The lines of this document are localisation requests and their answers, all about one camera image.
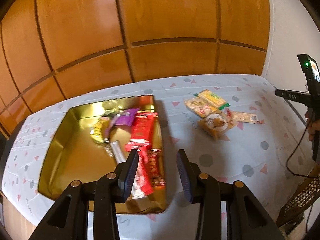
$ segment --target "table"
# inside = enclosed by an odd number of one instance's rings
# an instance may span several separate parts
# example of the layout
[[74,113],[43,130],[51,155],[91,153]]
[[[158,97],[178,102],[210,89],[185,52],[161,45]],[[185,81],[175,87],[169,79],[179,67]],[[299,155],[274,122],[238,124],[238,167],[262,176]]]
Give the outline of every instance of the table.
[[[216,92],[230,109],[258,115],[262,124],[239,123],[214,141],[201,128],[197,115],[183,99],[204,89]],[[242,180],[276,220],[280,208],[295,192],[301,178],[292,176],[285,161],[300,139],[304,124],[290,106],[274,95],[275,88],[256,75],[211,74],[163,78],[91,92],[49,106],[29,116],[8,156],[1,189],[12,204],[37,225],[53,201],[37,191],[41,167],[65,113],[73,106],[113,98],[153,94],[157,102],[164,145],[168,208],[157,215],[118,215],[121,239],[194,239],[198,210],[183,197],[176,168],[176,153],[185,149],[191,162],[217,180]],[[289,165],[307,174],[313,166],[307,136]],[[226,239],[226,213],[222,206],[222,236]],[[93,239],[93,214],[88,236]]]

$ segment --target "metal screw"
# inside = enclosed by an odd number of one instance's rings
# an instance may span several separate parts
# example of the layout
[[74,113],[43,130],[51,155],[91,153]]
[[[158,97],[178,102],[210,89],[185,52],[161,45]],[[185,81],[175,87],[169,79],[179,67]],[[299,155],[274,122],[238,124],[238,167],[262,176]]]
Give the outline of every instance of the metal screw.
[[237,181],[235,182],[235,185],[236,185],[236,187],[243,187],[243,186],[244,186],[243,182],[242,182],[242,181],[239,181],[239,180],[237,180]]
[[78,187],[80,185],[80,181],[79,180],[74,180],[73,182],[71,182],[71,186],[72,187]]
[[108,179],[114,179],[117,175],[114,172],[110,172],[107,174]]
[[209,178],[209,175],[206,174],[206,173],[200,173],[200,174],[199,174],[199,178],[201,178],[201,179],[207,179],[207,178]]

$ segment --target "camera screen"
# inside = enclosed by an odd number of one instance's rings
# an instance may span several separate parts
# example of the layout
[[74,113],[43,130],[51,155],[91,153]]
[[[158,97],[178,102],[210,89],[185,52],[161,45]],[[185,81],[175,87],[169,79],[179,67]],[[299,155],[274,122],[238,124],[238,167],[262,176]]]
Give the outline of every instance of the camera screen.
[[311,64],[311,68],[312,68],[312,72],[313,72],[313,76],[315,77],[315,80],[320,82],[320,73],[319,73],[318,66],[311,59],[309,61],[310,61],[310,64]]

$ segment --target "purple snack wrapper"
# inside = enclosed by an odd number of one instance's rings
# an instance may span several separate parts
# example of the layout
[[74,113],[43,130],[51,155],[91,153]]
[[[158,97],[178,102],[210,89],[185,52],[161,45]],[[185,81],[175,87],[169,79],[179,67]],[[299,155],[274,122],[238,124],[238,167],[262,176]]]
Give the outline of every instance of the purple snack wrapper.
[[140,110],[140,108],[131,108],[124,110],[124,114],[122,114],[118,120],[116,121],[116,125],[128,125],[131,126],[137,112]]

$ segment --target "gold metal box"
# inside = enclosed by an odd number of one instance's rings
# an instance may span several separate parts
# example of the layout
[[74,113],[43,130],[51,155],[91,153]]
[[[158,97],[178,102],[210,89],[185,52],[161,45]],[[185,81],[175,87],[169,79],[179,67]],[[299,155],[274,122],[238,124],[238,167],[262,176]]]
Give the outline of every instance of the gold metal box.
[[[103,147],[90,138],[90,127],[106,110],[140,108],[140,112],[156,112],[152,95],[118,98],[92,104],[76,106],[66,113],[48,148],[42,166],[38,191],[56,200],[64,189],[75,179],[83,183],[96,181],[114,171],[116,161]],[[130,140],[131,127],[116,126],[110,132],[110,141],[120,141],[121,149],[127,156],[125,144]],[[153,149],[163,149],[158,118],[155,119]],[[164,178],[163,155],[159,156],[160,175]],[[89,204],[93,211],[94,201]],[[127,200],[116,203],[119,214],[161,213],[166,208],[166,190],[156,189],[154,193],[140,200]]]

